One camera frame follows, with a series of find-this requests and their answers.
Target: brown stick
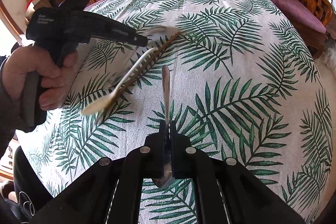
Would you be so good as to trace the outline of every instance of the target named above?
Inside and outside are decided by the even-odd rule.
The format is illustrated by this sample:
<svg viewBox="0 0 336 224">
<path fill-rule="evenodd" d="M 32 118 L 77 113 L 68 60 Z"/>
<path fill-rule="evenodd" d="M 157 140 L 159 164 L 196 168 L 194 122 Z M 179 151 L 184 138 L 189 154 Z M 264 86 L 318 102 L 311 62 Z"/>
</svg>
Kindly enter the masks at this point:
<svg viewBox="0 0 336 224">
<path fill-rule="evenodd" d="M 113 104 L 119 99 L 119 97 L 124 93 L 125 89 L 127 89 L 131 84 L 133 84 L 138 76 L 140 75 L 140 73 L 142 73 L 144 71 L 144 69 L 163 51 L 165 50 L 170 43 L 172 43 L 172 41 L 174 41 L 177 37 L 179 37 L 179 35 L 181 34 L 181 32 L 177 32 L 176 34 L 174 34 L 166 43 L 164 43 L 156 52 L 154 52 L 154 54 L 133 74 L 133 76 L 122 86 L 122 88 L 117 92 L 117 94 L 115 95 L 115 97 L 113 97 L 113 99 L 111 100 L 111 102 L 109 103 L 109 105 L 107 106 L 107 108 L 103 111 L 101 117 L 104 117 L 106 114 L 106 111 L 109 110 Z"/>
</svg>

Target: metal screw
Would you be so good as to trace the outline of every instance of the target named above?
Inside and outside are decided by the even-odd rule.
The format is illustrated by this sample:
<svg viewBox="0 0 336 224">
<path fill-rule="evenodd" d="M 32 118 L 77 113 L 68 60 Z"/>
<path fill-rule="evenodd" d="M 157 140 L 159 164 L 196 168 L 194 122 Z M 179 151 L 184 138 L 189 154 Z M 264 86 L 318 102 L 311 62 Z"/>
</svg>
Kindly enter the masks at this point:
<svg viewBox="0 0 336 224">
<path fill-rule="evenodd" d="M 101 166 L 109 165 L 110 164 L 110 159 L 109 158 L 102 158 L 102 159 L 100 159 L 99 164 Z"/>
<path fill-rule="evenodd" d="M 195 154 L 196 153 L 196 149 L 194 147 L 187 147 L 185 149 L 185 151 L 188 153 L 188 154 Z"/>
<path fill-rule="evenodd" d="M 143 146 L 142 148 L 140 148 L 140 152 L 142 154 L 146 154 L 146 153 L 149 153 L 151 149 L 148 147 L 148 146 Z"/>
<path fill-rule="evenodd" d="M 236 165 L 236 163 L 237 163 L 237 160 L 236 160 L 235 158 L 227 158 L 227 159 L 226 159 L 226 164 L 227 164 L 227 165 L 232 165 L 232 166 L 234 166 L 234 165 Z"/>
</svg>

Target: human hand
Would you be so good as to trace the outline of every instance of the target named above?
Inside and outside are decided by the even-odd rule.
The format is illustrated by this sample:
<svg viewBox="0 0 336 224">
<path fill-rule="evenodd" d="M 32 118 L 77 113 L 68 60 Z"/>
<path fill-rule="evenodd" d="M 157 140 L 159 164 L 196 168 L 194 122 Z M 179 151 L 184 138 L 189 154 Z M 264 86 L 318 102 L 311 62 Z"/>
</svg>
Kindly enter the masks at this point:
<svg viewBox="0 0 336 224">
<path fill-rule="evenodd" d="M 2 83 L 12 100 L 21 96 L 28 72 L 37 71 L 44 76 L 42 87 L 50 88 L 40 98 L 42 110 L 61 107 L 72 84 L 77 69 L 78 53 L 66 56 L 63 67 L 58 68 L 47 50 L 40 47 L 20 47 L 6 61 L 2 71 Z"/>
</svg>

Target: purple seat cushion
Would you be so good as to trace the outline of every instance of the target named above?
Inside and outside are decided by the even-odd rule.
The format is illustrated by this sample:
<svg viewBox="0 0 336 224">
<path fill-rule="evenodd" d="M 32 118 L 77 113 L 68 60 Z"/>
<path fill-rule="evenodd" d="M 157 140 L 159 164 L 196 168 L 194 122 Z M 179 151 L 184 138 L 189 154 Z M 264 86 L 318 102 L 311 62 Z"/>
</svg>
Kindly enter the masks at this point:
<svg viewBox="0 0 336 224">
<path fill-rule="evenodd" d="M 298 0 L 271 0 L 284 15 L 320 33 L 326 33 L 326 28 L 301 2 Z"/>
</svg>

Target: palm leaf print tablecloth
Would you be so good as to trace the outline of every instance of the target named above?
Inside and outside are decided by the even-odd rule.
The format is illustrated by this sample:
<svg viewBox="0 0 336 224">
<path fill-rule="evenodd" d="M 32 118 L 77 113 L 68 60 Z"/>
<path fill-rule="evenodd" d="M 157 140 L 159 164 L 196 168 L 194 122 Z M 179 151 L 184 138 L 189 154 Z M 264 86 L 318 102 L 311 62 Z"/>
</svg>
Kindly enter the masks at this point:
<svg viewBox="0 0 336 224">
<path fill-rule="evenodd" d="M 124 157 L 164 118 L 161 68 L 171 70 L 170 117 L 180 134 L 211 157 L 237 158 L 309 223 L 330 173 L 331 116 L 319 72 L 304 42 L 270 0 L 104 0 L 89 11 L 143 33 L 164 25 L 164 50 L 117 101 L 109 119 L 81 109 L 109 92 L 145 48 L 99 40 L 62 109 L 19 134 L 22 148 L 53 196 L 97 159 Z M 158 189 L 145 180 L 139 223 L 196 223 L 191 180 Z"/>
</svg>

